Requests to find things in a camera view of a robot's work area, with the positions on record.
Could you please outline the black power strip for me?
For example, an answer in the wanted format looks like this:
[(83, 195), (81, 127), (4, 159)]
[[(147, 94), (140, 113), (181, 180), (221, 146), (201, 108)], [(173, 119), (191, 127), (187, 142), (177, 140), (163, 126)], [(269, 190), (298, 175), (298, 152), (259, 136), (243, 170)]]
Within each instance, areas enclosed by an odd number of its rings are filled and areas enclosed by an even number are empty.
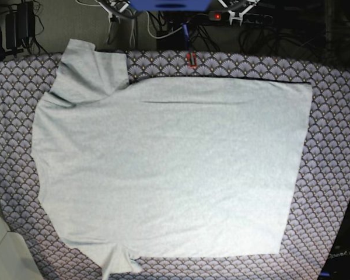
[(232, 14), (230, 12), (208, 12), (209, 19), (214, 22), (226, 22), (230, 25), (237, 23), (242, 25), (243, 23), (255, 24), (255, 25), (272, 25), (274, 18), (271, 15), (262, 15), (255, 13), (245, 13), (240, 16), (238, 14)]

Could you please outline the red table clamp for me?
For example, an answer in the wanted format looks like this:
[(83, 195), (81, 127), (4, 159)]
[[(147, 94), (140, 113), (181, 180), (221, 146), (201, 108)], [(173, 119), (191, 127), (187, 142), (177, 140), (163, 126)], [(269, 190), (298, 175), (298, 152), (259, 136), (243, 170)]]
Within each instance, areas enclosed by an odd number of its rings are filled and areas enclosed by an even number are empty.
[(188, 61), (189, 68), (195, 69), (197, 67), (197, 57), (195, 52), (187, 53), (187, 61)]

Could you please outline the light grey T-shirt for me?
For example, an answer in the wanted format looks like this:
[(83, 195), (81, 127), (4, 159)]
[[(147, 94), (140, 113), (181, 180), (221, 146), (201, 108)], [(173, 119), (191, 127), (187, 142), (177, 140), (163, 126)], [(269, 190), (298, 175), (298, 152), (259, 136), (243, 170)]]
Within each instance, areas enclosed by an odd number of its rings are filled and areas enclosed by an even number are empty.
[(124, 54), (70, 40), (35, 110), (38, 200), (104, 279), (139, 257), (278, 254), (311, 104), (304, 83), (131, 84)]

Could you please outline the fan-patterned tablecloth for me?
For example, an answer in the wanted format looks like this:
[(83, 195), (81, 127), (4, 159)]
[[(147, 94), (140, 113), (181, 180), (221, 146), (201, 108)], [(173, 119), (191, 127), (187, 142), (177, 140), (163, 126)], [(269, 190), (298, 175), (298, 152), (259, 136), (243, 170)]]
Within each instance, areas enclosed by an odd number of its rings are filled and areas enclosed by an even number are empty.
[[(57, 236), (37, 199), (30, 156), (34, 109), (55, 79), (59, 54), (0, 62), (0, 209), (45, 279), (100, 279), (100, 268)], [(139, 274), (111, 279), (316, 279), (350, 200), (350, 70), (278, 57), (199, 52), (197, 67), (180, 51), (129, 51), (131, 82), (161, 76), (225, 76), (306, 82), (313, 88), (299, 175), (277, 255), (140, 258)]]

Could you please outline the black power adapter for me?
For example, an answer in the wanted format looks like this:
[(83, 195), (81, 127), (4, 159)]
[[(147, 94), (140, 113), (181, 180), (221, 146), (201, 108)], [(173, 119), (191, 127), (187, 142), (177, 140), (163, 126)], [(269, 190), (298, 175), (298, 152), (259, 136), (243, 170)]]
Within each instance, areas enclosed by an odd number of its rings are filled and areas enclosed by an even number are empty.
[(35, 26), (34, 2), (17, 4), (16, 10), (5, 16), (6, 48), (29, 48), (30, 40), (35, 36)]

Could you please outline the white plastic bin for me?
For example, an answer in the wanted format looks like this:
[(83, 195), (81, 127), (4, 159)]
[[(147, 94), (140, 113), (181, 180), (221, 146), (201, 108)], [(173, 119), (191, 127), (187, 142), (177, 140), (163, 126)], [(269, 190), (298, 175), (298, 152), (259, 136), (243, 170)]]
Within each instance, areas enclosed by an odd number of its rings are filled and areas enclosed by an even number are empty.
[(42, 279), (24, 238), (10, 228), (0, 212), (0, 279)]

